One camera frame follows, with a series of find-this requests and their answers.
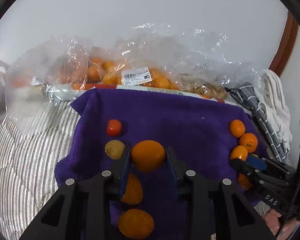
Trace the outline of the small green-brown fruit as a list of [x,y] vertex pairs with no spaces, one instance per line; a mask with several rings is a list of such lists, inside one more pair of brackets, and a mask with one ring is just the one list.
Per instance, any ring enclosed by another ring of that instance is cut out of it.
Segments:
[[119,140],[111,140],[106,143],[104,147],[104,152],[109,158],[113,160],[118,160],[121,158],[124,149],[125,144],[123,142]]

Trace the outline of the grey checked folded cloth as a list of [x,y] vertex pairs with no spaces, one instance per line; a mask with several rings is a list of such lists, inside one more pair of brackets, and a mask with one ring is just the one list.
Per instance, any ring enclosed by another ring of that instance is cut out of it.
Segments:
[[288,162],[287,154],[284,153],[274,129],[271,128],[269,119],[266,116],[266,110],[262,108],[254,92],[253,85],[246,82],[235,88],[230,88],[228,92],[237,103],[240,103],[243,107],[251,111],[271,148],[275,160],[286,164]]

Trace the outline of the striped quilt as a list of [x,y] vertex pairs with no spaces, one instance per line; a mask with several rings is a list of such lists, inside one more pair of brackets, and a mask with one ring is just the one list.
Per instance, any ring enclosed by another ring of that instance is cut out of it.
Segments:
[[23,135],[4,117],[0,124],[0,232],[19,239],[57,191],[56,164],[71,148],[79,114],[69,105],[50,106],[26,124]]

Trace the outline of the orange tangerine with stem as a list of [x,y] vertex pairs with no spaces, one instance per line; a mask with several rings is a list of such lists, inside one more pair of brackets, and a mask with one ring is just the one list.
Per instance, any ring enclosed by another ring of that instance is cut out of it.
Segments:
[[257,136],[253,133],[245,133],[240,137],[239,145],[245,147],[248,153],[253,153],[258,146]]

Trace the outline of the clear plastic fruit bag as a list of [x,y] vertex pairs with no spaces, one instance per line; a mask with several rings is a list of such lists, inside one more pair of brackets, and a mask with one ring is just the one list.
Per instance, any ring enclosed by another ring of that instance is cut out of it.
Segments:
[[230,62],[228,38],[203,29],[177,30],[144,24],[120,36],[112,46],[93,46],[92,63],[101,68],[103,83],[143,85],[226,99],[227,89],[263,87],[250,62]]

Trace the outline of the small red fruit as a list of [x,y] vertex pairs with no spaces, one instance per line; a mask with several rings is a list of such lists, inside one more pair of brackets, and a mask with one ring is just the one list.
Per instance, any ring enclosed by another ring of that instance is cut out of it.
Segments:
[[122,123],[119,120],[111,119],[107,123],[106,133],[110,137],[120,136],[122,131]]

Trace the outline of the white striped towel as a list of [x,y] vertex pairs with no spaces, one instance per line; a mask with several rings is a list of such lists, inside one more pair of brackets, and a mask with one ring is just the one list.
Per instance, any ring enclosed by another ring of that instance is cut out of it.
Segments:
[[272,70],[260,72],[259,88],[255,94],[266,111],[266,117],[285,154],[290,152],[290,142],[293,137],[290,131],[290,112],[286,105],[282,83],[278,75]]

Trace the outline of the clear plastic bag left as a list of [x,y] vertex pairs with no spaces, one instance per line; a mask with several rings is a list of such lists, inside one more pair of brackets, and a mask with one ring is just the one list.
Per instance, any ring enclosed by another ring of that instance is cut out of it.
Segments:
[[61,35],[19,57],[6,74],[7,116],[18,121],[72,99],[71,86],[87,83],[91,46],[89,38]]

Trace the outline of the purple towel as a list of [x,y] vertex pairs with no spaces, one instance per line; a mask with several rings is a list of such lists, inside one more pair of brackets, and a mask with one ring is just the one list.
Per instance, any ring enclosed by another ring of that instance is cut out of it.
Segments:
[[[241,120],[248,133],[263,140],[243,109],[205,99],[124,89],[92,89],[77,98],[71,107],[80,115],[70,153],[55,168],[60,187],[68,178],[82,181],[110,168],[112,160],[104,146],[112,138],[107,122],[116,119],[123,129],[119,140],[132,146],[154,140],[172,147],[188,168],[204,178],[236,180],[229,156],[237,139],[228,129],[232,120]],[[179,202],[167,165],[151,173],[132,171],[143,187],[140,208],[155,223],[150,239],[184,239],[186,203]]]

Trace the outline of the brown wooden door frame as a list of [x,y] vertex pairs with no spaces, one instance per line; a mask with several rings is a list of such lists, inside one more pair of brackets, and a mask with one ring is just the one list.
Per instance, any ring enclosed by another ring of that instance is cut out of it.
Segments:
[[276,54],[274,55],[269,69],[277,76],[281,76],[286,64],[293,51],[296,37],[298,34],[299,24],[290,11],[287,12],[285,27],[279,42]]

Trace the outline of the oval orange fruit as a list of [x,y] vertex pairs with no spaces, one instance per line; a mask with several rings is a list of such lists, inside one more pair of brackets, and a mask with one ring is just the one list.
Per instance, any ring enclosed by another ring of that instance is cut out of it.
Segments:
[[165,161],[164,147],[154,140],[144,140],[133,146],[132,163],[140,172],[153,172]]

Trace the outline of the big blemished orange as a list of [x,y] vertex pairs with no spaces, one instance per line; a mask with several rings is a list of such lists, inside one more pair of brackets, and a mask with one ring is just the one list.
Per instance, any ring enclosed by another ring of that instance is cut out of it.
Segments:
[[237,181],[238,181],[240,187],[243,188],[243,189],[245,189],[245,190],[249,190],[252,187],[252,184],[250,183],[248,177],[245,176],[242,173],[238,174]]

